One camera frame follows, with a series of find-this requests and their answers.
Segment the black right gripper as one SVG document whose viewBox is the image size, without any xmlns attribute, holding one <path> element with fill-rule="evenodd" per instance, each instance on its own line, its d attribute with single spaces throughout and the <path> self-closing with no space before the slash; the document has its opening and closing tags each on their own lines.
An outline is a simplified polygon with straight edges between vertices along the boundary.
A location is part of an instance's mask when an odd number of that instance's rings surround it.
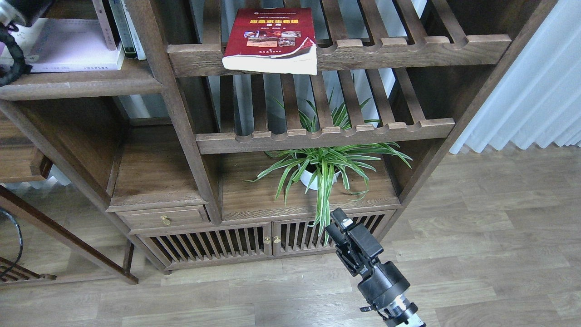
<svg viewBox="0 0 581 327">
<path fill-rule="evenodd" d="M 335 243 L 336 254 L 353 277 L 357 274 L 362 277 L 358 289 L 369 306 L 360 310 L 386 314 L 403 314 L 409 310 L 410 302 L 404 295 L 409 282 L 394 263 L 378 261 L 383 251 L 378 240 L 363 224 L 346 217 L 340 208 L 332 211 L 330 217 L 334 222 L 325 230 Z"/>
</svg>

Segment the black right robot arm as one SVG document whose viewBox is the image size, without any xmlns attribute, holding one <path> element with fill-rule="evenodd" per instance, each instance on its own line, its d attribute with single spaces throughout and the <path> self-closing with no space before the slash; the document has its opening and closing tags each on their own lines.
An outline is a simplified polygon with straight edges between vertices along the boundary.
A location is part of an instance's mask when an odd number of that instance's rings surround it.
<svg viewBox="0 0 581 327">
<path fill-rule="evenodd" d="M 405 296 L 409 282 L 394 263 L 381 263 L 378 255 L 384 250 L 378 240 L 361 223 L 355 223 L 338 208 L 326 226 L 335 242 L 336 254 L 350 274 L 360 275 L 358 289 L 369 306 L 362 312 L 376 311 L 389 327 L 424 327 L 417 315 L 418 307 Z"/>
</svg>

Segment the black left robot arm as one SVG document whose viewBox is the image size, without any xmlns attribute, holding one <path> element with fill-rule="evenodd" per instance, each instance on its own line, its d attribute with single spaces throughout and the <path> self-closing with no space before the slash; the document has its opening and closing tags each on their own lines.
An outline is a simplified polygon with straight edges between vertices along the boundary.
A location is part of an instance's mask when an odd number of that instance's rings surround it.
<svg viewBox="0 0 581 327">
<path fill-rule="evenodd" d="M 16 81 L 29 68 L 25 62 L 25 55 L 20 45 L 15 38 L 10 34 L 11 31 L 18 31 L 19 25 L 31 26 L 39 17 L 41 12 L 50 6 L 50 1 L 42 2 L 40 5 L 31 5 L 30 8 L 25 9 L 25 4 L 19 5 L 17 0 L 2 0 L 1 2 L 1 35 L 0 41 L 5 45 L 9 54 L 13 59 L 13 64 L 10 69 L 1 76 L 1 85 L 6 86 Z M 19 245 L 18 251 L 14 253 L 9 259 L 1 258 L 1 281 L 9 282 L 12 280 L 11 273 L 16 273 L 15 268 L 18 268 L 23 250 L 24 240 L 22 236 L 21 226 L 19 225 L 13 214 L 9 213 L 8 209 L 1 207 L 1 231 L 8 231 L 8 224 L 11 223 L 16 232 L 10 237 L 10 241 L 15 241 Z"/>
</svg>

